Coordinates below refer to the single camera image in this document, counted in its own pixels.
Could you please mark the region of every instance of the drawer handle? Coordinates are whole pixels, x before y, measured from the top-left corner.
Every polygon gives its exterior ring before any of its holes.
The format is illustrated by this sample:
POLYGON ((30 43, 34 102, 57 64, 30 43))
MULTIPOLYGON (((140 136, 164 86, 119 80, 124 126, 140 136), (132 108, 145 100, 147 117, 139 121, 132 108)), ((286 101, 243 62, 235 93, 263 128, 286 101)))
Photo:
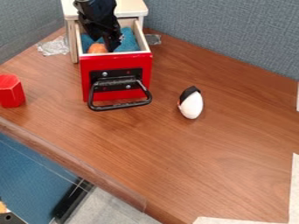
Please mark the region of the drawer handle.
POLYGON ((151 101, 152 101, 152 96, 151 96, 150 91, 141 83, 140 80, 119 80, 119 81, 114 81, 114 82, 96 81, 93 84, 93 86, 90 88, 87 105, 93 111, 106 111, 106 110, 111 110, 111 109, 127 109, 127 108, 144 106, 144 105, 150 104, 151 101), (132 102, 115 104, 115 105, 94 106, 94 89, 95 88, 107 87, 107 86, 111 86, 111 85, 122 85, 122 84, 126 84, 126 85, 138 84, 139 88, 147 96, 147 99, 143 100, 143 101, 132 101, 132 102))

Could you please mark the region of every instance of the drawer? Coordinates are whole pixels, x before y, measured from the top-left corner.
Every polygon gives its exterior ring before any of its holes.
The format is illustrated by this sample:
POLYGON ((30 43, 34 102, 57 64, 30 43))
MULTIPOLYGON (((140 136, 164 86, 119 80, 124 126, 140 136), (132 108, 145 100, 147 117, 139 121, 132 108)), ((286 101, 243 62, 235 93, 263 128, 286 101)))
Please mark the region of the drawer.
MULTIPOLYGON (((106 52, 106 53, 83 53, 81 33, 84 30, 76 22, 76 39, 79 54, 80 74, 82 80, 83 100, 87 101, 90 87, 93 85, 93 75, 108 74, 135 74, 140 73, 140 80, 146 87, 150 87, 152 54, 144 37, 140 23, 136 18, 120 18, 121 28, 130 27, 136 36, 136 42, 140 51, 136 52, 106 52)), ((94 101, 119 100, 126 98, 141 98, 144 92, 139 88, 122 89, 113 91, 100 91, 94 93, 94 101)))

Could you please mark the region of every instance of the wooden table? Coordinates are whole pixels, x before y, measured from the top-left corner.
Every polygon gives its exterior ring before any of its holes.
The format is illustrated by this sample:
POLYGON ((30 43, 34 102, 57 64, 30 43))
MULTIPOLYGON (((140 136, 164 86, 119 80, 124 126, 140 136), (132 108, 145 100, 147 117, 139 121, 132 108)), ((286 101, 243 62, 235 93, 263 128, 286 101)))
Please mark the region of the wooden table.
POLYGON ((81 100, 79 67, 69 56, 29 48, 1 65, 1 73, 20 77, 27 103, 0 108, 0 129, 97 185, 111 184, 99 174, 106 173, 164 223, 198 216, 287 222, 292 153, 299 153, 296 82, 162 40, 151 47, 154 101, 104 113, 81 100), (205 100, 197 120, 177 110, 191 85, 205 100))

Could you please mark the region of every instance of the black and white toy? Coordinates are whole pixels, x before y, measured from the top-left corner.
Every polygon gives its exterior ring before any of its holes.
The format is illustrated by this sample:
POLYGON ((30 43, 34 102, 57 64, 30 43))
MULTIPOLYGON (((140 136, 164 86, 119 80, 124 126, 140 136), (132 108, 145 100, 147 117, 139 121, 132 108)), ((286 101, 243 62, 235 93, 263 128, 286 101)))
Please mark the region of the black and white toy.
POLYGON ((188 87, 179 97, 177 106, 184 117, 197 118, 204 108, 203 97, 196 87, 188 87))

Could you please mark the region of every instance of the gray fabric wall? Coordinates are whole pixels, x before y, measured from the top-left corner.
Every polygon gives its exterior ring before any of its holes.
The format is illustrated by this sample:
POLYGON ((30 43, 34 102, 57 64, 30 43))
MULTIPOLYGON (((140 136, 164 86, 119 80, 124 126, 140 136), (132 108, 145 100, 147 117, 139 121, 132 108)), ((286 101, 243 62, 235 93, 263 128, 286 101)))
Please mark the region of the gray fabric wall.
POLYGON ((144 0, 146 26, 299 80, 298 0, 144 0))
POLYGON ((0 64, 63 25, 60 0, 0 0, 0 64))

